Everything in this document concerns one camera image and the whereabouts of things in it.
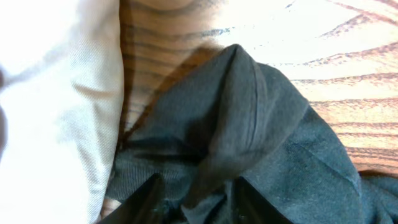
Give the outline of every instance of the dark cloth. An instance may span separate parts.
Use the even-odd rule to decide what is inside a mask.
[[[232,180],[246,179],[293,223],[398,222],[398,181],[361,178],[336,134],[278,70],[238,45],[158,100],[114,162],[107,197],[161,174],[189,223],[232,223]]]

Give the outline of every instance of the fabric fold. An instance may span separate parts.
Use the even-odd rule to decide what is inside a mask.
[[[189,223],[232,223],[239,176],[293,223],[396,220],[385,205],[397,203],[398,181],[370,187],[293,84],[238,45],[161,96],[127,146],[107,196],[123,201],[160,173]]]

